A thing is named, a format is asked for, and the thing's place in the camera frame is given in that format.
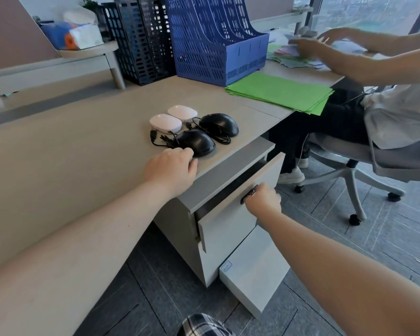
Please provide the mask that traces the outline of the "beige desk riser shelf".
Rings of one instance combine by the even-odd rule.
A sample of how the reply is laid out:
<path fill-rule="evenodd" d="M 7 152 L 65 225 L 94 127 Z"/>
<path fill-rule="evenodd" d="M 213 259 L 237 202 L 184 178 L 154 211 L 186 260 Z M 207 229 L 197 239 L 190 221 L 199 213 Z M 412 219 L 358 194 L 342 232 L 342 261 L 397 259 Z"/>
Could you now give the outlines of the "beige desk riser shelf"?
<path fill-rule="evenodd" d="M 117 89 L 126 88 L 115 41 L 85 50 L 59 50 L 60 58 L 0 69 L 0 95 L 110 70 Z"/>

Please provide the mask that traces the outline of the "grey drawer with black handle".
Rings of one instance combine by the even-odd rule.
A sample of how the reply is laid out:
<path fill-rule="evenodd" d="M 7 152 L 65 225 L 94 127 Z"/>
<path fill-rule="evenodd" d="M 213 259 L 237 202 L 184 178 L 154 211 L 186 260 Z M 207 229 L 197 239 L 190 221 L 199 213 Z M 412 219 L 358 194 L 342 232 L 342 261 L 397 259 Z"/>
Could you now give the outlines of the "grey drawer with black handle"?
<path fill-rule="evenodd" d="M 255 218 L 248 212 L 244 198 L 261 183 L 277 185 L 285 154 L 270 161 L 260 159 L 197 212 L 202 250 L 216 255 L 233 250 L 253 229 Z"/>

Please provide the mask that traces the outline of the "person's left hand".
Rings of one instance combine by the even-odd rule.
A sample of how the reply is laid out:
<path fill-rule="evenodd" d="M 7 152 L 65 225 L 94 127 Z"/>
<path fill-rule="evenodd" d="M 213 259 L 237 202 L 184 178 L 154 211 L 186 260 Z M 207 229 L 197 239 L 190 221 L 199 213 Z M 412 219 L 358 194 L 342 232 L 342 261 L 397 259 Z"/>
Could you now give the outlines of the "person's left hand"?
<path fill-rule="evenodd" d="M 195 181 L 188 178 L 189 162 L 193 158 L 190 148 L 166 149 L 146 164 L 144 182 L 167 201 L 177 197 Z"/>

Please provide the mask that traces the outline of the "black wired computer mouse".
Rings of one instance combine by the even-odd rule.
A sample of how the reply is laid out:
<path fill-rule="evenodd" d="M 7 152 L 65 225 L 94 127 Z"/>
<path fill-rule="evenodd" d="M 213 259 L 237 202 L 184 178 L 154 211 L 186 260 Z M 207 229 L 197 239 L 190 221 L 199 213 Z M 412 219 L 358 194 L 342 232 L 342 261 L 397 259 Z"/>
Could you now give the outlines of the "black wired computer mouse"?
<path fill-rule="evenodd" d="M 224 113 L 213 113 L 202 118 L 193 118 L 192 124 L 202 130 L 213 140 L 222 145 L 229 145 L 231 138 L 239 134 L 239 127 L 235 120 Z"/>
<path fill-rule="evenodd" d="M 179 134 L 168 132 L 172 137 L 166 135 L 160 135 L 160 139 L 165 143 L 163 145 L 157 144 L 157 130 L 150 131 L 151 143 L 158 147 L 167 147 L 170 149 L 190 148 L 193 151 L 194 158 L 205 157 L 215 150 L 216 144 L 210 136 L 201 130 L 191 129 L 182 131 Z"/>

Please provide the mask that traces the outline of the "plaid shorts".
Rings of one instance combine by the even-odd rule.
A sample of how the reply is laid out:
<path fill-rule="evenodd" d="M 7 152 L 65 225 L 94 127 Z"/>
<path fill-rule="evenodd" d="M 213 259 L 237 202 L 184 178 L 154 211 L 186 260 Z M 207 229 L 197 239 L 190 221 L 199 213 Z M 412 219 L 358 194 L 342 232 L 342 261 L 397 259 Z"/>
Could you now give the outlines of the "plaid shorts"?
<path fill-rule="evenodd" d="M 236 336 L 224 323 L 207 314 L 187 316 L 175 336 Z"/>

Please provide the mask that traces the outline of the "white wireless computer mouse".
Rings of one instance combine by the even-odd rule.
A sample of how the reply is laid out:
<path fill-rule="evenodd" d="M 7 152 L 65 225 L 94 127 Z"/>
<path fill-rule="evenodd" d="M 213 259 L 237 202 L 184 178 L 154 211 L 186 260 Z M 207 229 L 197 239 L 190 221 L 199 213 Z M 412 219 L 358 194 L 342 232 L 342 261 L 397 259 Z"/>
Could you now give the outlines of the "white wireless computer mouse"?
<path fill-rule="evenodd" d="M 193 108 L 184 105 L 175 105 L 168 109 L 168 114 L 181 120 L 183 123 L 192 122 L 198 117 L 198 112 Z"/>
<path fill-rule="evenodd" d="M 177 133 L 182 129 L 182 121 L 168 114 L 158 114 L 149 120 L 151 128 L 162 133 Z"/>

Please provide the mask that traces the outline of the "white plastic bag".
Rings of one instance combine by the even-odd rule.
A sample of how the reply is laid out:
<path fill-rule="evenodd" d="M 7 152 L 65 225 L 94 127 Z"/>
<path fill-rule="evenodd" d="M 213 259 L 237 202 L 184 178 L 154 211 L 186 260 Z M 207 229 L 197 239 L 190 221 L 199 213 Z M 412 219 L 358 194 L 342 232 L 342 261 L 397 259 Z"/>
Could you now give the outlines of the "white plastic bag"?
<path fill-rule="evenodd" d="M 77 25 L 98 25 L 97 15 L 93 11 L 79 5 L 65 9 L 62 12 L 62 19 L 65 22 L 70 22 Z"/>

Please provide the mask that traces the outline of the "grey office chair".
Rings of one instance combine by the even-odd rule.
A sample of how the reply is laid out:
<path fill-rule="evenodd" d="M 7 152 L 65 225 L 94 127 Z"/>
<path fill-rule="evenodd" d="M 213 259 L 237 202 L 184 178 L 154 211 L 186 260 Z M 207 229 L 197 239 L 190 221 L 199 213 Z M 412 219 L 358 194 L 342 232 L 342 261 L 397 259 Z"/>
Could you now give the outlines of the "grey office chair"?
<path fill-rule="evenodd" d="M 367 219 L 359 199 L 357 180 L 388 192 L 387 199 L 389 202 L 396 203 L 405 195 L 404 190 L 392 187 L 380 181 L 377 177 L 359 170 L 357 168 L 359 163 L 372 165 L 373 172 L 376 176 L 398 180 L 404 183 L 420 181 L 420 141 L 403 148 L 391 150 L 378 149 L 374 147 L 372 142 L 369 145 L 356 144 L 321 133 L 312 134 L 310 141 L 326 152 L 348 158 L 348 161 L 342 163 L 311 152 L 310 155 L 312 158 L 333 170 L 315 178 L 305 179 L 295 186 L 294 192 L 302 193 L 305 185 L 343 178 L 355 210 L 355 214 L 350 215 L 348 220 L 352 226 L 358 226 Z"/>

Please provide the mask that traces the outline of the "person's left forearm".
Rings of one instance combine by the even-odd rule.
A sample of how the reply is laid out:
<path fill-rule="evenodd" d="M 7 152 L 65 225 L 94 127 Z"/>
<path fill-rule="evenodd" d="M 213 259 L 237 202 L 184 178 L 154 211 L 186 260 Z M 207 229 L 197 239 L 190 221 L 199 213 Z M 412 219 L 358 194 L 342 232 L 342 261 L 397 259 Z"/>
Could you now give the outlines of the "person's left forearm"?
<path fill-rule="evenodd" d="M 0 336 L 73 336 L 148 225 L 183 190 L 149 181 L 0 269 Z"/>

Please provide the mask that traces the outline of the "tissue pack with orange print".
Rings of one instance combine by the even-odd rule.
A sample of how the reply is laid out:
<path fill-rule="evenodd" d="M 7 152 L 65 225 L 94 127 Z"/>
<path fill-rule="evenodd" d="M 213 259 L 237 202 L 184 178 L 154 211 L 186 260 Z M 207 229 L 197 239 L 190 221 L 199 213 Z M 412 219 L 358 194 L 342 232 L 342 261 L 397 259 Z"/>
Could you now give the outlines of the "tissue pack with orange print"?
<path fill-rule="evenodd" d="M 42 24 L 40 29 L 56 50 L 85 50 L 104 44 L 96 24 L 52 22 Z"/>

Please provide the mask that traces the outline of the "blue plastic file rack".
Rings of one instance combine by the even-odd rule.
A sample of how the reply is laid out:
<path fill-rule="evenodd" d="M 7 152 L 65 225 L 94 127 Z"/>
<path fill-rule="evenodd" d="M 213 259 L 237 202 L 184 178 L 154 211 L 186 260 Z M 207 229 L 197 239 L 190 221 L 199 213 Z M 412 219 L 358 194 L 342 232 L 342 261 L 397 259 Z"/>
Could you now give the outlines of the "blue plastic file rack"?
<path fill-rule="evenodd" d="M 263 68 L 269 34 L 255 30 L 244 0 L 166 0 L 178 77 L 227 86 Z"/>

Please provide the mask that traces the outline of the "stack of green paper sheets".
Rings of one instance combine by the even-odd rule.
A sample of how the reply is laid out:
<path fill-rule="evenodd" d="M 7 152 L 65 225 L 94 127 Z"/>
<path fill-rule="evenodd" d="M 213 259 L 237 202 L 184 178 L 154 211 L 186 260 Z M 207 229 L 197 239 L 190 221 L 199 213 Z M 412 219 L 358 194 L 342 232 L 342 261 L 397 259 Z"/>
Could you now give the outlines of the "stack of green paper sheets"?
<path fill-rule="evenodd" d="M 261 72 L 252 73 L 226 86 L 225 91 L 316 116 L 321 115 L 334 93 L 329 86 L 300 83 Z"/>

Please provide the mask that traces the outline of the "white desk riser shelf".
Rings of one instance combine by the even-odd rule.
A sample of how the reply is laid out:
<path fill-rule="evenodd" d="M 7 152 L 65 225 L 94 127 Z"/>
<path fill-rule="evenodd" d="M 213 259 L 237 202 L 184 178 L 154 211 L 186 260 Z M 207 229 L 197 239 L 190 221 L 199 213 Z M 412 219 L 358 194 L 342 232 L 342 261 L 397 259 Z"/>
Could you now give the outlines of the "white desk riser shelf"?
<path fill-rule="evenodd" d="M 280 16 L 272 16 L 268 18 L 251 20 L 252 27 L 261 33 L 274 31 L 276 29 L 283 29 L 288 26 L 294 25 L 293 33 L 299 32 L 300 28 L 306 26 L 307 16 L 313 12 L 313 7 L 306 6 L 291 11 L 290 13 Z"/>

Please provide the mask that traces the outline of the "grey drawer with small label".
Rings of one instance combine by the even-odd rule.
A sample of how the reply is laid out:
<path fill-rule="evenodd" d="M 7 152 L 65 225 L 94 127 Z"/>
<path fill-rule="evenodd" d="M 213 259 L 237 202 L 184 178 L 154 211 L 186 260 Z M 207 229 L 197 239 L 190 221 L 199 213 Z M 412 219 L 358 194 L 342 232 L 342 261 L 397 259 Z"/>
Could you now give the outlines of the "grey drawer with small label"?
<path fill-rule="evenodd" d="M 259 225 L 219 268 L 219 278 L 240 303 L 260 319 L 290 265 Z"/>

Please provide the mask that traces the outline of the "person's right forearm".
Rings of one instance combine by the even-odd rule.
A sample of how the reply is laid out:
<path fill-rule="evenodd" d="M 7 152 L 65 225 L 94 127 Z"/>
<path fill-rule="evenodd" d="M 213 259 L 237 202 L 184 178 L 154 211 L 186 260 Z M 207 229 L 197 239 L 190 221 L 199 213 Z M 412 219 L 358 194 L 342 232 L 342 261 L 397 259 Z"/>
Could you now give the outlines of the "person's right forearm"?
<path fill-rule="evenodd" d="M 420 336 L 420 287 L 276 210 L 261 225 L 319 305 L 348 336 Z"/>

